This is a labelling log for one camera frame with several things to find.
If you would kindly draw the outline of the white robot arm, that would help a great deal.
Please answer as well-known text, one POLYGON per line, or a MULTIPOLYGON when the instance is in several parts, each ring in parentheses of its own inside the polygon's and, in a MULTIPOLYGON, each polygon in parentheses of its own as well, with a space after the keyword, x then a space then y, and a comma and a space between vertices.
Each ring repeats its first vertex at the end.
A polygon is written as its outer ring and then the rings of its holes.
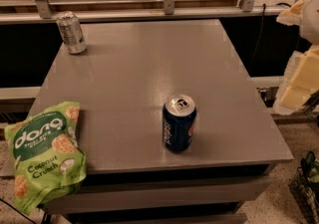
POLYGON ((308 51, 293 52, 276 93, 274 111, 290 115, 300 111, 319 91, 319 0, 299 0, 281 12, 276 21, 287 26, 297 25, 300 36, 311 43, 308 51))

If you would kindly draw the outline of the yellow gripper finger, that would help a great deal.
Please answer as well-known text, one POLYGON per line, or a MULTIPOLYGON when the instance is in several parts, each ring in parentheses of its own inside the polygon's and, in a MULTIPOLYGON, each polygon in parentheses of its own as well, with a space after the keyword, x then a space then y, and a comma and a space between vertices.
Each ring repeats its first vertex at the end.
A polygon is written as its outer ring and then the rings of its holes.
POLYGON ((276 21, 286 26, 300 25, 302 8, 305 0, 298 0, 289 9, 281 12, 276 21))
POLYGON ((319 91, 319 46, 305 53, 295 51, 290 57, 284 79, 276 93, 273 109, 278 114, 300 111, 311 96, 319 91))

